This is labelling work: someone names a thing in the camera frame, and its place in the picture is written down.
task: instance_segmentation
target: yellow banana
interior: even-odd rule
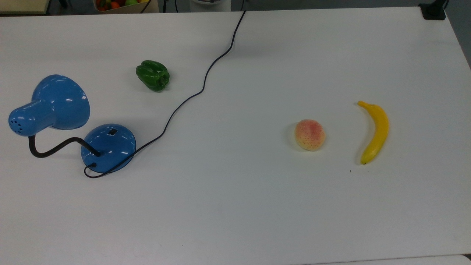
[[[376,127],[373,139],[371,139],[361,156],[361,163],[366,164],[373,160],[386,141],[389,132],[389,120],[386,112],[378,105],[368,104],[363,101],[359,101],[358,105],[368,111]]]

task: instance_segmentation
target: lamp gooseneck arm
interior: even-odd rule
[[[40,153],[36,150],[36,135],[29,136],[28,140],[29,140],[29,146],[30,146],[30,151],[31,151],[32,155],[35,156],[35,157],[38,157],[38,158],[48,157],[48,156],[56,153],[57,151],[59,151],[60,149],[64,148],[66,145],[68,145],[69,143],[72,143],[72,142],[77,142],[77,143],[81,144],[83,147],[85,147],[88,151],[92,152],[92,154],[94,154],[95,156],[97,156],[97,157],[100,156],[100,152],[98,152],[95,148],[91,147],[87,142],[85,142],[82,138],[79,138],[79,137],[69,138],[69,139],[63,141],[62,143],[58,144],[53,149],[51,149],[47,152],[44,152],[44,153]]]

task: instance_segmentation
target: artificial peach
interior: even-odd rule
[[[296,142],[302,148],[314,151],[322,146],[325,140],[325,132],[322,125],[315,120],[302,120],[294,129]]]

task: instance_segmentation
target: black cable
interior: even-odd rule
[[[137,154],[138,152],[140,152],[142,149],[144,149],[145,147],[147,147],[148,145],[152,144],[153,142],[157,141],[158,139],[160,139],[163,134],[165,133],[165,131],[167,131],[167,127],[169,126],[169,123],[170,121],[172,120],[173,116],[175,115],[175,113],[181,108],[181,106],[183,106],[183,104],[185,104],[188,100],[196,97],[197,95],[203,93],[204,91],[204,88],[206,87],[206,79],[208,78],[208,74],[209,74],[209,71],[211,70],[211,68],[216,64],[217,61],[219,61],[221,58],[223,58],[226,54],[228,54],[231,50],[232,50],[232,47],[234,45],[234,40],[236,39],[236,33],[237,33],[237,30],[239,29],[239,25],[240,23],[242,22],[242,18],[244,17],[246,11],[244,11],[242,13],[242,16],[240,17],[239,19],[239,22],[237,23],[237,26],[235,27],[235,30],[234,30],[234,34],[232,35],[232,41],[231,41],[231,45],[229,47],[228,50],[226,50],[226,52],[224,52],[221,56],[219,56],[216,60],[213,61],[213,63],[209,66],[208,68],[208,71],[206,71],[206,75],[204,76],[204,82],[203,82],[203,88],[196,94],[192,95],[191,97],[187,98],[185,101],[183,101],[172,113],[172,115],[170,115],[170,118],[169,120],[167,121],[167,124],[165,125],[162,133],[157,136],[156,138],[154,138],[153,140],[149,141],[148,143],[146,143],[145,145],[141,146],[139,149],[137,149],[136,151],[134,151],[132,154],[130,154],[129,156],[127,156],[125,159],[123,159],[120,163],[118,163],[117,165],[115,165],[114,167],[112,167],[111,169],[109,169],[108,171],[106,171],[105,173],[102,173],[100,175],[97,175],[97,176],[91,176],[91,175],[88,175],[87,174],[87,169],[88,168],[93,168],[93,167],[96,167],[96,164],[93,165],[88,165],[86,166],[84,169],[83,169],[83,173],[89,177],[89,178],[99,178],[99,177],[102,177],[104,175],[107,175],[107,174],[110,174],[113,172],[113,170],[115,170],[116,168],[118,168],[119,166],[121,166],[124,162],[126,162],[129,158],[133,157],[135,154]]]
[[[150,4],[150,1],[152,1],[152,0],[147,1],[146,6],[141,10],[140,14],[144,13],[144,10],[145,10],[145,9],[147,8],[147,6],[149,6],[149,4]]]

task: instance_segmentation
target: lamp base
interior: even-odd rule
[[[98,126],[89,132],[84,140],[100,152],[100,156],[97,157],[86,148],[82,147],[81,149],[84,164],[89,166],[95,163],[96,166],[90,167],[90,169],[98,173],[107,172],[136,151],[136,139],[134,135],[126,127],[119,124],[104,124]],[[131,159],[132,157],[112,172],[118,171],[126,166]]]

